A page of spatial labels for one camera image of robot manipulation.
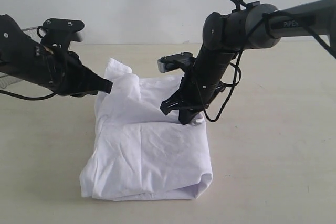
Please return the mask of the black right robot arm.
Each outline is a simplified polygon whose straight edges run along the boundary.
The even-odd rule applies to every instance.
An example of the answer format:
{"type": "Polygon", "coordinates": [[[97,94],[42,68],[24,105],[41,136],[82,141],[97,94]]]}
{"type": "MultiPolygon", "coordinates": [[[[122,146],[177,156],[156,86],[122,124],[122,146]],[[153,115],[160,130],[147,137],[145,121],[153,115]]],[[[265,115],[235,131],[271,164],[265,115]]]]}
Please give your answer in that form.
{"type": "Polygon", "coordinates": [[[285,10],[252,2],[230,14],[213,12],[203,25],[203,42],[197,57],[182,52],[158,60],[161,72],[181,69],[179,88],[160,105],[164,114],[179,113],[188,124],[205,112],[225,89],[234,90],[241,80],[239,62],[249,49],[268,49],[285,37],[312,36],[335,55],[335,0],[319,0],[285,10]]]}

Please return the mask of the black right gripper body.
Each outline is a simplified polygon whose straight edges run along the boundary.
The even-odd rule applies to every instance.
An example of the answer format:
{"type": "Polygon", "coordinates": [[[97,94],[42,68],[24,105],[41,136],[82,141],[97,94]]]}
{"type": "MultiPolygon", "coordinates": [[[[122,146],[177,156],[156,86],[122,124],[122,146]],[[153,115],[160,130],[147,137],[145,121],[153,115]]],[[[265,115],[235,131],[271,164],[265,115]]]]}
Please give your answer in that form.
{"type": "Polygon", "coordinates": [[[231,83],[221,81],[229,66],[236,68],[232,60],[236,53],[232,51],[201,50],[194,63],[185,70],[177,91],[183,100],[183,108],[206,109],[215,97],[225,88],[236,86],[236,74],[231,83]]]}

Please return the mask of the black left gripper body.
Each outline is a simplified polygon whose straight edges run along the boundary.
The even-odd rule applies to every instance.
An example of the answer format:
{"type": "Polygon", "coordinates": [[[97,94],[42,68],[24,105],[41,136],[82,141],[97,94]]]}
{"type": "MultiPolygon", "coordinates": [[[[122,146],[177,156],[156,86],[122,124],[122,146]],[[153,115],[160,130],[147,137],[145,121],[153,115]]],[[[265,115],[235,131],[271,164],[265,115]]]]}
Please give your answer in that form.
{"type": "Polygon", "coordinates": [[[60,48],[34,49],[34,84],[61,96],[102,91],[102,78],[83,65],[76,53],[60,48]]]}

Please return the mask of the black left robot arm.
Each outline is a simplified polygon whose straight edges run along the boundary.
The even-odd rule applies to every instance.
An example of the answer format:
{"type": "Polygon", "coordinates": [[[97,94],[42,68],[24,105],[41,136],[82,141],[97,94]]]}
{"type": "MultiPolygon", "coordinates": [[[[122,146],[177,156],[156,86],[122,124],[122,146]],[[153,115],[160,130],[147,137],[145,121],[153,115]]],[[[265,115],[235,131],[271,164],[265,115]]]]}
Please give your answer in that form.
{"type": "Polygon", "coordinates": [[[81,20],[50,18],[26,34],[8,14],[1,15],[1,72],[51,91],[50,97],[110,93],[113,83],[86,67],[71,42],[81,42],[81,20]]]}

